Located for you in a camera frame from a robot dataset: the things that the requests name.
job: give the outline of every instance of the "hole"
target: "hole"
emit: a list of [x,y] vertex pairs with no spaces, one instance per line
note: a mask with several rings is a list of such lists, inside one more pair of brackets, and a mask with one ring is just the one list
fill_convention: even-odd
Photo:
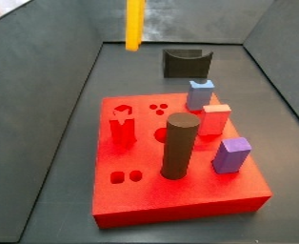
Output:
[[129,174],[129,178],[133,182],[139,182],[143,179],[143,173],[140,171],[133,171]]
[[119,112],[125,112],[127,114],[132,114],[133,113],[133,108],[125,104],[123,105],[119,105],[116,108],[115,108],[115,111],[119,111]]
[[167,135],[167,128],[160,128],[153,133],[155,139],[161,143],[165,143],[165,135]]
[[163,104],[160,105],[160,108],[161,108],[161,109],[167,109],[167,108],[168,108],[168,104],[163,103]]
[[163,115],[164,112],[163,112],[161,110],[159,110],[159,111],[156,111],[156,114],[157,114],[157,115]]
[[156,109],[157,109],[157,106],[156,106],[155,104],[151,104],[151,105],[149,105],[149,108],[151,108],[152,110],[156,110]]
[[112,172],[111,182],[112,184],[121,184],[124,182],[124,172]]

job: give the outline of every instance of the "gray floor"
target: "gray floor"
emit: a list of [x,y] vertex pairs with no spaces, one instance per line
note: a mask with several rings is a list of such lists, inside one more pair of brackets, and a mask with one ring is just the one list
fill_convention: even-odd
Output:
[[[91,215],[100,101],[187,92],[188,79],[163,78],[163,49],[176,48],[215,52],[210,78],[275,196],[256,214],[101,231]],[[128,52],[124,45],[104,45],[21,241],[299,242],[299,121],[243,47],[147,44]]]

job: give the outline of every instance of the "purple cube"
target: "purple cube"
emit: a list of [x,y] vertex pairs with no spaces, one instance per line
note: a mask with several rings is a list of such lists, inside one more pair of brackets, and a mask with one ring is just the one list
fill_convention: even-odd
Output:
[[218,173],[236,173],[252,150],[252,146],[244,137],[224,139],[215,160],[212,161]]

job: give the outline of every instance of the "pink block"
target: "pink block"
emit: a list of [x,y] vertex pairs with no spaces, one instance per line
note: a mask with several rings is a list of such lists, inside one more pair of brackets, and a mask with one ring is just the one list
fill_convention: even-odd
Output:
[[203,109],[199,135],[222,134],[231,115],[228,104],[206,105]]

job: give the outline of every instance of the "red base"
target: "red base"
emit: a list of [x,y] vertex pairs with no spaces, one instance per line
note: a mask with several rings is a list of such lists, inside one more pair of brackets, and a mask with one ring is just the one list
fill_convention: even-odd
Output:
[[[211,161],[222,140],[239,137],[231,121],[222,135],[197,136],[185,177],[168,180],[161,176],[163,130],[155,132],[165,128],[169,114],[188,112],[185,98],[187,93],[103,100],[93,198],[99,228],[255,212],[272,196],[252,156],[239,173],[214,171]],[[215,94],[210,104],[220,104]],[[133,108],[137,141],[127,148],[113,143],[111,133],[111,113],[119,105]],[[129,175],[133,171],[143,176]]]

